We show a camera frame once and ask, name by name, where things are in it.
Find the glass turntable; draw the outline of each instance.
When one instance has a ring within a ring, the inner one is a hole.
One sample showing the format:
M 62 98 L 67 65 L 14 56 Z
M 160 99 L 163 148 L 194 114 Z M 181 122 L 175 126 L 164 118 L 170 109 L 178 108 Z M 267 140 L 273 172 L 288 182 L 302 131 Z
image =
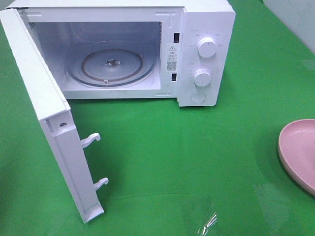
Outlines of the glass turntable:
M 67 71 L 76 81 L 95 87 L 122 86 L 149 75 L 156 63 L 149 45 L 127 41 L 74 44 Z

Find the wall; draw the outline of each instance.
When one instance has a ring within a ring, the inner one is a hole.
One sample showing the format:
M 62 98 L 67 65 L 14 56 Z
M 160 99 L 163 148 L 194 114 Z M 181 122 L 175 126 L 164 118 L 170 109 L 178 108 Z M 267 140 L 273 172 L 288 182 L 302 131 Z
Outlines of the wall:
M 0 0 L 0 10 L 4 10 L 13 0 Z
M 263 0 L 315 54 L 315 0 Z

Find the green surface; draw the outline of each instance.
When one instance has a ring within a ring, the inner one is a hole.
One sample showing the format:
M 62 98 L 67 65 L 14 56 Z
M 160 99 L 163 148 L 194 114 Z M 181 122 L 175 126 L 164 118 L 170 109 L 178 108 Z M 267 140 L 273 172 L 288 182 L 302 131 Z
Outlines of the green surface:
M 236 11 L 218 103 L 70 100 L 107 213 L 83 224 L 0 29 L 0 235 L 314 235 L 315 198 L 285 172 L 281 129 L 314 118 L 314 55 L 258 0 Z

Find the control panel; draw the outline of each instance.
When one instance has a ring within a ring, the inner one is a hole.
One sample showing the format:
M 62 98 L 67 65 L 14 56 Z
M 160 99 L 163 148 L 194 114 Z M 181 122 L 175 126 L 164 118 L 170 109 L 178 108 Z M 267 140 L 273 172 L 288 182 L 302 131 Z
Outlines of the control panel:
M 235 12 L 187 12 L 182 45 L 180 106 L 217 102 Z

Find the qr code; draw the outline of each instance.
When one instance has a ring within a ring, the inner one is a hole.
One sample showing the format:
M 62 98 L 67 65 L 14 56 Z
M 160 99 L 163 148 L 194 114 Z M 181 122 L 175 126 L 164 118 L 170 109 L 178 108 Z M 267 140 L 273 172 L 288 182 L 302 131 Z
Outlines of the qr code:
M 177 61 L 168 61 L 167 70 L 176 70 Z

